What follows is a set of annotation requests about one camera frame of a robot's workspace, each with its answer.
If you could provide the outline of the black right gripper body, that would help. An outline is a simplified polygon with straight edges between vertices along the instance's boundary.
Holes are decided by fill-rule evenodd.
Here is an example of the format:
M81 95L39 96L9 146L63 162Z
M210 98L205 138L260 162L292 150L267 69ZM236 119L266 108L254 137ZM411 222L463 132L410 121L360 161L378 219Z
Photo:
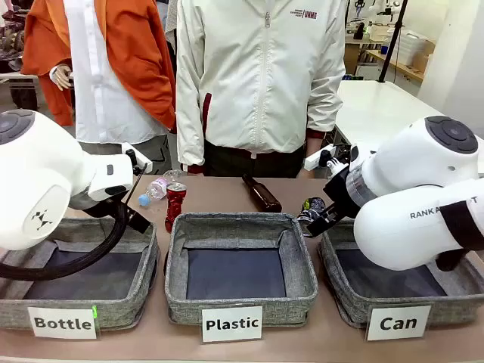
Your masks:
M334 213L339 221L345 217L355 218L365 204L365 181L361 176L361 169L349 171L343 168L333 174L324 186L325 194L335 204Z

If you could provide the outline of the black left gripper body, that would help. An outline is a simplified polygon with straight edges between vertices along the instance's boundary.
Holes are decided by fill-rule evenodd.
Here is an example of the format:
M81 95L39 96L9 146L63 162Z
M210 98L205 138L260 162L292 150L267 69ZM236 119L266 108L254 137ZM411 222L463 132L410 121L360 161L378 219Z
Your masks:
M115 219L127 220L127 207L123 203L127 191L109 196L102 201L95 201L87 193L79 193L70 198L70 208L83 211L94 218L111 216Z

